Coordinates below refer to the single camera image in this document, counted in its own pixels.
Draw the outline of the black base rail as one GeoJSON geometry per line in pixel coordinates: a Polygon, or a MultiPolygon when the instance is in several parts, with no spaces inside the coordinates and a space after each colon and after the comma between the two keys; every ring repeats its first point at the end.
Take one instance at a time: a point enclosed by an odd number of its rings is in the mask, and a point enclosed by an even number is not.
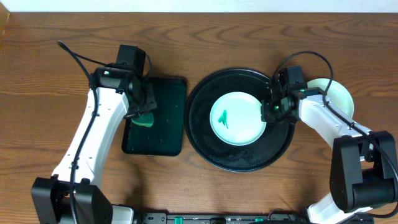
{"type": "Polygon", "coordinates": [[[310,222],[305,215],[288,213],[282,209],[275,209],[263,215],[141,213],[122,205],[115,205],[113,209],[112,224],[305,224],[310,222]]]}

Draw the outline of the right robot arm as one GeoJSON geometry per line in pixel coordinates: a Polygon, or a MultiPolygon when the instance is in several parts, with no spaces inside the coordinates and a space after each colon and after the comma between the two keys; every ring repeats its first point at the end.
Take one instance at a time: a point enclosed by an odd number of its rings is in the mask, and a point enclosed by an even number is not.
{"type": "Polygon", "coordinates": [[[347,223],[372,218],[374,208],[397,203],[397,153],[394,137],[374,132],[339,110],[320,88],[273,92],[261,101],[261,119],[301,121],[332,149],[330,193],[307,208],[311,223],[347,223]]]}

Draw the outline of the black rectangular tray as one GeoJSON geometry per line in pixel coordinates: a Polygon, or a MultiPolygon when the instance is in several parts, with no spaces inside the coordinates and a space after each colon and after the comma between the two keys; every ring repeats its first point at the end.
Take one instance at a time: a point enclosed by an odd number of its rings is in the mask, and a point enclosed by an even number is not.
{"type": "Polygon", "coordinates": [[[182,78],[152,77],[157,108],[150,128],[137,126],[128,119],[124,128],[122,150],[126,154],[177,156],[182,148],[183,117],[187,84],[182,78]]]}

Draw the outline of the round black tray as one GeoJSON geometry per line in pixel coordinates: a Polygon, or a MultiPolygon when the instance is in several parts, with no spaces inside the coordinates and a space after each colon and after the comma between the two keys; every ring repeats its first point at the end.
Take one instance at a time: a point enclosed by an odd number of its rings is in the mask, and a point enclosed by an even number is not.
{"type": "Polygon", "coordinates": [[[277,161],[289,147],[294,123],[268,124],[259,139],[246,146],[233,146],[216,136],[210,124],[210,111],[224,94],[241,91],[257,100],[271,97],[267,89],[271,78],[257,70],[227,68],[204,78],[188,97],[184,125],[196,152],[210,164],[231,172],[252,172],[277,161]]]}

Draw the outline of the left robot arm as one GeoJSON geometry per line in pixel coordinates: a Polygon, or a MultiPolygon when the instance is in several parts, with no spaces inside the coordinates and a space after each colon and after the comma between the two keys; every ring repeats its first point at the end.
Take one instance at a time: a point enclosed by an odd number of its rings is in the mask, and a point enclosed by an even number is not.
{"type": "Polygon", "coordinates": [[[123,119],[155,108],[144,64],[110,63],[89,75],[88,99],[73,140],[49,178],[31,196],[40,223],[133,223],[134,210],[102,193],[104,166],[123,119]]]}

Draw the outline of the mint green plate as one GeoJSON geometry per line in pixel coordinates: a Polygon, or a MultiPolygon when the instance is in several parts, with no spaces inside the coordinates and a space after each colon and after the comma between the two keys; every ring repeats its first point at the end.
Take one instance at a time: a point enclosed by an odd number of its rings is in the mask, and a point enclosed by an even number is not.
{"type": "MultiPolygon", "coordinates": [[[[317,78],[307,83],[309,88],[319,87],[322,90],[326,89],[329,79],[317,78]]],[[[340,83],[332,81],[330,88],[328,89],[327,96],[331,102],[345,115],[352,118],[354,115],[354,101],[350,92],[340,83]]]]}
{"type": "Polygon", "coordinates": [[[215,135],[232,146],[253,143],[266,129],[266,122],[261,119],[260,101],[240,91],[219,97],[211,107],[209,119],[215,135]]]}

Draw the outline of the green scrub sponge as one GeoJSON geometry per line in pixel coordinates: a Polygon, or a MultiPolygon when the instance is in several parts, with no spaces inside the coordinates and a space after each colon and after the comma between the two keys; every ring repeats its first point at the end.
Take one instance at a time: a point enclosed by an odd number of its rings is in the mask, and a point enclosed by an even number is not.
{"type": "Polygon", "coordinates": [[[137,126],[150,128],[154,124],[154,115],[152,113],[142,114],[139,117],[132,118],[131,123],[137,126]]]}

